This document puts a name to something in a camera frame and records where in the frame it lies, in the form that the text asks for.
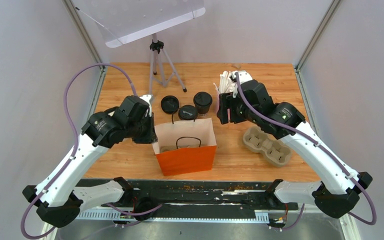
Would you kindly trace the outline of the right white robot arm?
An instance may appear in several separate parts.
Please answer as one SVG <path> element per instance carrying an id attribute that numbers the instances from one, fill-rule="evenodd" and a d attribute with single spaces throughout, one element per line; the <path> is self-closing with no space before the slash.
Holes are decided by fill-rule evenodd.
<path id="1" fill-rule="evenodd" d="M 350 214 L 360 195 L 367 194 L 372 176 L 340 160 L 295 106 L 273 102 L 264 84 L 255 79 L 222 80 L 217 117 L 222 124 L 254 123 L 293 149 L 320 177 L 316 182 L 275 180 L 265 195 L 270 208 L 278 209 L 284 203 L 309 204 L 338 219 Z"/>

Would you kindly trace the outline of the orange paper bag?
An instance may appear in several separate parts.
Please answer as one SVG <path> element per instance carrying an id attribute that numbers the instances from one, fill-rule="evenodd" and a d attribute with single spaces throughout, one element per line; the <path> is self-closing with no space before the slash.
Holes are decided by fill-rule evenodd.
<path id="1" fill-rule="evenodd" d="M 211 118 L 179 120 L 155 126 L 152 144 L 164 176 L 210 171 L 217 142 Z"/>

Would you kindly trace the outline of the black paper coffee cup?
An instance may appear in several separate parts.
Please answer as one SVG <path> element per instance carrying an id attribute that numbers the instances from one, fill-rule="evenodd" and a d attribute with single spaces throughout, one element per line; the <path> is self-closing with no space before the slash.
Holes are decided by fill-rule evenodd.
<path id="1" fill-rule="evenodd" d="M 205 104 L 205 105 L 199 105 L 197 103 L 194 104 L 197 114 L 199 116 L 206 116 L 210 111 L 211 105 L 212 105 L 211 103 Z"/>

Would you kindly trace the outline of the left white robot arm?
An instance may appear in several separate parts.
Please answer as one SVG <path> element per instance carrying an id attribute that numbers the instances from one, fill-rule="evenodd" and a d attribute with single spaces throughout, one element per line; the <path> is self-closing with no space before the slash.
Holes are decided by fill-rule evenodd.
<path id="1" fill-rule="evenodd" d="M 101 156 L 123 140 L 131 139 L 135 144 L 158 141 L 152 101 L 151 94 L 129 95 L 120 106 L 89 117 L 72 152 L 41 183 L 28 185 L 22 191 L 27 201 L 37 207 L 36 213 L 42 221 L 62 228 L 88 209 L 107 203 L 122 207 L 132 203 L 133 187 L 123 177 L 90 187 L 77 184 Z"/>

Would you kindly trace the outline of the cardboard cup carrier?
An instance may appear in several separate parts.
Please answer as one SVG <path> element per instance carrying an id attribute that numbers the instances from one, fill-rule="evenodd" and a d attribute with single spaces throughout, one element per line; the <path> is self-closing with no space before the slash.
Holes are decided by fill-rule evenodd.
<path id="1" fill-rule="evenodd" d="M 159 153 L 162 154 L 162 153 L 165 153 L 165 152 L 169 152 L 169 151 L 176 151 L 176 150 L 180 150 L 180 149 L 193 149 L 193 148 L 198 148 L 199 146 L 198 145 L 186 145 L 186 146 L 175 146 L 175 145 L 172 145 L 172 146 L 163 146 L 160 148 L 160 151 Z"/>

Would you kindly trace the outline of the black cup lid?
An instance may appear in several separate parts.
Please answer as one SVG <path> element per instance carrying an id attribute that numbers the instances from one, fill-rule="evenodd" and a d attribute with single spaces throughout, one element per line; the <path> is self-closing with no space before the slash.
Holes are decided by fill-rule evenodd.
<path id="1" fill-rule="evenodd" d="M 194 95 L 193 103 L 199 107 L 208 107 L 213 103 L 213 98 L 208 92 L 200 91 Z"/>
<path id="2" fill-rule="evenodd" d="M 178 118 L 183 121 L 195 120 L 198 117 L 198 111 L 194 105 L 186 104 L 179 108 Z"/>

